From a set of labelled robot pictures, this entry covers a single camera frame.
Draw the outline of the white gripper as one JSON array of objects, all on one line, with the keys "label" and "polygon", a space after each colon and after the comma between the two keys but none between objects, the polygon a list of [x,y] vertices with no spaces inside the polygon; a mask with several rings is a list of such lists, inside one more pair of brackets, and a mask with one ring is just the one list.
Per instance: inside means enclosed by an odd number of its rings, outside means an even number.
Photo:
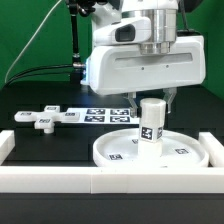
[{"label": "white gripper", "polygon": [[203,37],[182,36],[166,53],[145,54],[140,46],[151,36],[147,17],[125,18],[93,33],[89,85],[99,95],[127,93],[131,117],[138,116],[135,92],[166,88],[164,101],[170,114],[176,87],[200,84],[205,78]]}]

